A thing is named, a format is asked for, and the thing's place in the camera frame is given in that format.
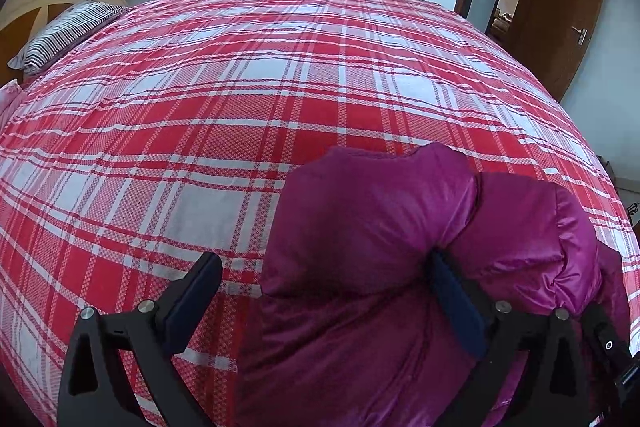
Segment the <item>red white plaid bedsheet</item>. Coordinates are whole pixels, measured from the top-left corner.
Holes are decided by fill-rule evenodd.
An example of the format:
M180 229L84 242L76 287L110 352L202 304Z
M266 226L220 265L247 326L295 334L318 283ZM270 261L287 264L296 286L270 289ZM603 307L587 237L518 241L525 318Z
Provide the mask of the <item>red white plaid bedsheet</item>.
M55 422L84 306L132 308L203 251L224 283L177 366L224 426L242 323L285 176L334 145L439 142L478 170L573 192L623 257L639 247L596 153L534 75L420 0L156 0L76 46L1 131L1 363Z

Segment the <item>striped grey pillow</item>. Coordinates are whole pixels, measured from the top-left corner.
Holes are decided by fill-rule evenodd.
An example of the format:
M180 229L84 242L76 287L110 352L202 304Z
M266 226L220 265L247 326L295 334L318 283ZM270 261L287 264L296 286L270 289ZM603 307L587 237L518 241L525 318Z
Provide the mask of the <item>striped grey pillow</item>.
M26 77L39 75L127 11L126 5L96 0L73 4L30 39L9 60L8 67Z

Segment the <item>brown wooden door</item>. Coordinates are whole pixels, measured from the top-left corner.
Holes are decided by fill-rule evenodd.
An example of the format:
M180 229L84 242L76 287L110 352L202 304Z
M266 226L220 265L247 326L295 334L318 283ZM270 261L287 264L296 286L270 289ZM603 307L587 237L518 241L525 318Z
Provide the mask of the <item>brown wooden door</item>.
M570 87L596 28L603 0L518 0L508 51L530 70L555 101ZM572 27L587 28L578 46Z

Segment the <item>pink floral folded quilt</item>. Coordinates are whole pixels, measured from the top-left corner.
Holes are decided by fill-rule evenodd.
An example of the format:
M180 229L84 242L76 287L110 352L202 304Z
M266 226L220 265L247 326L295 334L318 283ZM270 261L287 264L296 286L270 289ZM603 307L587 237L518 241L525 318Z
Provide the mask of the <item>pink floral folded quilt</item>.
M12 79L0 89L0 131L3 131L17 107L25 98L25 92L16 79Z

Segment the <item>magenta quilted down jacket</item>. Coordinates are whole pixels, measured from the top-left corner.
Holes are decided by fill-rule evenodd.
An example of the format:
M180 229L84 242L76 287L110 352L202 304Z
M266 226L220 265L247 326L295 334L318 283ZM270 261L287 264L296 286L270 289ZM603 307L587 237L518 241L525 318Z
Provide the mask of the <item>magenta quilted down jacket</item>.
M597 303L629 343L620 254L566 188L476 173L431 144L404 156L334 148L288 176L239 355L235 425L437 426L476 358L436 301L432 251L491 300L570 314L589 425L600 423L580 319ZM481 426L502 426L526 359Z

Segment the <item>cream and brown headboard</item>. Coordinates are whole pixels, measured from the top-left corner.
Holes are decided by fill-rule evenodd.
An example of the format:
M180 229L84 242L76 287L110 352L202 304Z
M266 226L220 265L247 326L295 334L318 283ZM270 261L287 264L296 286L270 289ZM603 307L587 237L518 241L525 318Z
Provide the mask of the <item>cream and brown headboard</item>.
M24 44L72 4L82 0L6 0L1 9L1 84L22 73L9 69L8 62ZM126 5L125 0L96 0Z

